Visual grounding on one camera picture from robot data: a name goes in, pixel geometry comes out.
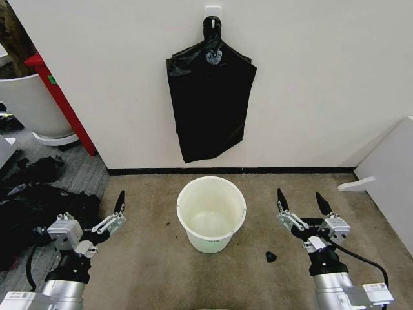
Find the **bucket inside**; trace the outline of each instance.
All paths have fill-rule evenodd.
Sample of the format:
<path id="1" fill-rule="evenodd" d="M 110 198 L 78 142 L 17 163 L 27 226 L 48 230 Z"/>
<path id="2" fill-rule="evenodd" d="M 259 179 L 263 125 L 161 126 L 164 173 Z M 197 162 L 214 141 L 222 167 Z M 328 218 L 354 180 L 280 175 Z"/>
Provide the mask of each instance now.
<path id="1" fill-rule="evenodd" d="M 223 178 L 207 176 L 190 182 L 177 204 L 184 228 L 200 237 L 224 238 L 235 233 L 245 218 L 242 193 Z"/>

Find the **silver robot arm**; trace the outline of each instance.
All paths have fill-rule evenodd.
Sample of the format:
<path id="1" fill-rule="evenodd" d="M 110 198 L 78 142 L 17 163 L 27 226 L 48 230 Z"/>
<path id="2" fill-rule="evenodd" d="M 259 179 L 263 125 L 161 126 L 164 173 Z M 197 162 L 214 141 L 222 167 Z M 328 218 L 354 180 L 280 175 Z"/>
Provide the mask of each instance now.
<path id="1" fill-rule="evenodd" d="M 70 214 L 60 214 L 47 229 L 62 256 L 59 266 L 47 275 L 42 293 L 8 292 L 0 310 L 82 310 L 83 291 L 90 279 L 90 259 L 97 252 L 97 244 L 109 239 L 125 222 L 124 201 L 122 191 L 114 213 L 91 231 L 83 231 Z M 86 234 L 88 239 L 81 241 Z"/>
<path id="2" fill-rule="evenodd" d="M 336 248 L 349 252 L 341 244 L 350 233 L 350 225 L 332 212 L 320 193 L 316 193 L 316 198 L 326 218 L 300 218 L 290 212 L 278 189 L 279 221 L 295 237 L 302 239 L 312 262 L 309 271 L 316 285 L 316 307 L 319 310 L 386 309 L 394 299 L 385 283 L 353 285 L 346 265 L 334 252 Z"/>

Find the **black garbage bag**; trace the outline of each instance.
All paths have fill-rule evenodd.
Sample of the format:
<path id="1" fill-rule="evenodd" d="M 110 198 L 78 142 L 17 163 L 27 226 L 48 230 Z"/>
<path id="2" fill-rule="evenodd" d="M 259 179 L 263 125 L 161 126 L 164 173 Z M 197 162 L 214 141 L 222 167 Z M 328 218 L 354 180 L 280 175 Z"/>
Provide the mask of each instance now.
<path id="1" fill-rule="evenodd" d="M 28 165 L 28 159 L 23 158 L 17 162 L 19 170 L 3 181 L 3 185 L 16 186 L 23 183 L 48 183 L 54 182 L 60 177 L 62 167 L 65 163 L 62 157 L 49 156 L 37 160 Z"/>
<path id="2" fill-rule="evenodd" d="M 250 58 L 221 40 L 218 17 L 207 17 L 203 26 L 204 41 L 166 61 L 185 163 L 215 158 L 242 141 L 257 70 Z"/>
<path id="3" fill-rule="evenodd" d="M 22 184 L 8 195 L 3 194 L 0 212 L 6 220 L 0 234 L 0 270 L 8 269 L 14 256 L 34 243 L 36 227 L 49 227 L 58 214 L 69 212 L 83 229 L 91 229 L 101 221 L 99 204 L 95 195 L 74 194 L 47 184 Z"/>

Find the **black baseboard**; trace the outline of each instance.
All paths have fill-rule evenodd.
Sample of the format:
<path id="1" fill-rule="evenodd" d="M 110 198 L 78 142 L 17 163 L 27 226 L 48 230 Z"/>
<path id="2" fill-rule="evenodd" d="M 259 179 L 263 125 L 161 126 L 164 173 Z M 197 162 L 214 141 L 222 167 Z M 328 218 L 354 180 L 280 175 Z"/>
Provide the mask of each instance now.
<path id="1" fill-rule="evenodd" d="M 355 167 L 217 167 L 107 169 L 110 176 L 130 174 L 352 173 Z"/>

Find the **black cable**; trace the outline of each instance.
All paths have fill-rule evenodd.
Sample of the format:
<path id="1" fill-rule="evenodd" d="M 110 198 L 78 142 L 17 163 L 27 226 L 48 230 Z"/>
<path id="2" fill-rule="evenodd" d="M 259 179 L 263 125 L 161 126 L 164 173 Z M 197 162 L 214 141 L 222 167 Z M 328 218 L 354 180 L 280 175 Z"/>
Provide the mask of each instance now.
<path id="1" fill-rule="evenodd" d="M 39 247 L 39 244 L 36 243 L 33 248 L 32 248 L 32 252 L 30 252 L 28 258 L 27 258 L 27 262 L 26 262 L 26 277 L 27 277 L 27 281 L 28 283 L 32 286 L 32 289 L 30 290 L 30 292 L 34 292 L 36 290 L 36 283 L 33 280 L 33 276 L 32 276 L 32 259 L 33 259 L 33 255 L 36 251 L 36 249 Z"/>
<path id="2" fill-rule="evenodd" d="M 385 284 L 386 284 L 387 288 L 389 288 L 389 287 L 388 287 L 388 276 L 387 276 L 387 272 L 386 272 L 386 270 L 385 270 L 382 266 L 380 266 L 378 263 L 372 262 L 371 260 L 368 260 L 367 258 L 364 258 L 364 257 L 362 257 L 362 256 L 360 256 L 360 255 L 358 255 L 358 254 L 356 254 L 356 253 L 353 253 L 353 252 L 350 251 L 350 250 L 347 250 L 346 248 L 344 248 L 344 247 L 338 245 L 336 242 L 332 241 L 329 237 L 324 236 L 323 238 L 324 238 L 325 240 L 327 240 L 328 242 L 330 242 L 334 247 L 336 247 L 336 248 L 338 248 L 339 250 L 343 251 L 344 253 L 347 253 L 348 255 L 353 256 L 354 258 L 357 258 L 358 260 L 361 260 L 362 262 L 368 263 L 369 265 L 378 268 L 378 269 L 383 273 L 383 278 L 384 278 Z M 381 309 L 382 309 L 382 310 L 386 310 L 386 309 L 387 309 L 387 305 L 384 305 Z"/>

